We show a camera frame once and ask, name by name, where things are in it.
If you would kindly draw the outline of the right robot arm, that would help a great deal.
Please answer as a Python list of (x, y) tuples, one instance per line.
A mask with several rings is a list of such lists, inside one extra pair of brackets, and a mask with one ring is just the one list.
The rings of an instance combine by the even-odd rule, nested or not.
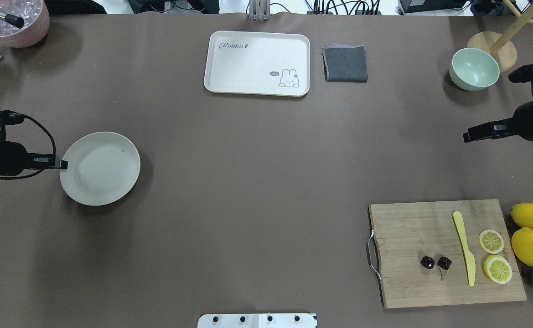
[(490, 121), (468, 129), (462, 137), (465, 143), (485, 139), (500, 139), (518, 135), (533, 142), (533, 101), (520, 105), (512, 118)]

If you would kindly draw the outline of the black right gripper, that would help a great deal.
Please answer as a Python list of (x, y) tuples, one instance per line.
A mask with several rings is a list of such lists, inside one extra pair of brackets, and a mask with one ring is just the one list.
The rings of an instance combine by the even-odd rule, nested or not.
[(463, 133), (464, 143), (485, 139), (506, 138), (518, 135), (533, 142), (533, 101), (519, 106), (512, 118), (487, 122), (471, 128)]

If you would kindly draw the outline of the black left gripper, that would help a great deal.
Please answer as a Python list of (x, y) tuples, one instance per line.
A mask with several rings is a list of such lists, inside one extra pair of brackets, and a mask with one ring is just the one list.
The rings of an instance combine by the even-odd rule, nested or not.
[(68, 169), (68, 161), (57, 160), (54, 154), (29, 154), (28, 169)]

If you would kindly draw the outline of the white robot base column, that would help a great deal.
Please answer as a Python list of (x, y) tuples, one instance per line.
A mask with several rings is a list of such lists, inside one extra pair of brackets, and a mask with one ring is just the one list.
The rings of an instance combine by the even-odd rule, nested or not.
[(198, 328), (316, 328), (311, 313), (235, 313), (200, 316)]

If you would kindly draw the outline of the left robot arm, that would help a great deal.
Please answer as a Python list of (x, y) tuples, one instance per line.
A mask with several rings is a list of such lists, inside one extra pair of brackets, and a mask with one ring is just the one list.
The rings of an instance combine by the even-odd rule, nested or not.
[(47, 169), (67, 170), (68, 162), (61, 160), (56, 154), (27, 152), (20, 143), (0, 143), (0, 180), (22, 180)]

